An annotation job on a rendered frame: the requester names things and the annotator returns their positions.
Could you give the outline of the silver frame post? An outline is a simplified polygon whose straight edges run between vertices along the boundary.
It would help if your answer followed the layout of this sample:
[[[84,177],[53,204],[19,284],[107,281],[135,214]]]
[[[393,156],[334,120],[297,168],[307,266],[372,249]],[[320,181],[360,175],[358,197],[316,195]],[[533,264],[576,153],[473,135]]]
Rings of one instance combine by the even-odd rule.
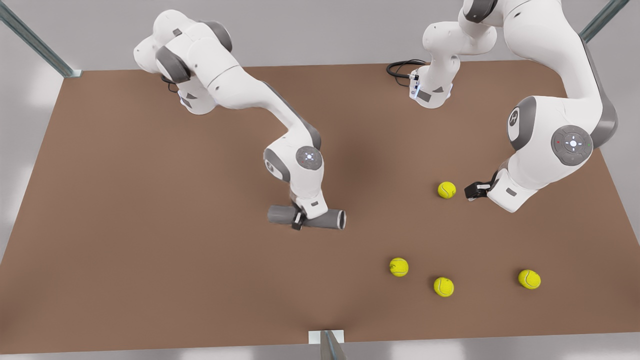
[[[0,21],[64,78],[79,78],[82,70],[72,69],[48,44],[0,0]]]
[[[631,0],[609,0],[594,18],[579,32],[579,37],[589,43]]]
[[[308,331],[308,343],[320,345],[320,360],[348,360],[341,346],[344,342],[342,329]]]

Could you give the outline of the grey tennis ball tube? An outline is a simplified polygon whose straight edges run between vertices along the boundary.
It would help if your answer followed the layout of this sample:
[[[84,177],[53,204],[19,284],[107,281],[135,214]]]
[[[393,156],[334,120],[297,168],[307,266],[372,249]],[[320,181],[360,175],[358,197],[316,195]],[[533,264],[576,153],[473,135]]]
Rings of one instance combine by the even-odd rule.
[[[293,206],[272,205],[267,218],[270,223],[291,225],[295,210]],[[329,209],[317,218],[307,218],[302,227],[343,230],[346,225],[346,213],[343,210]]]

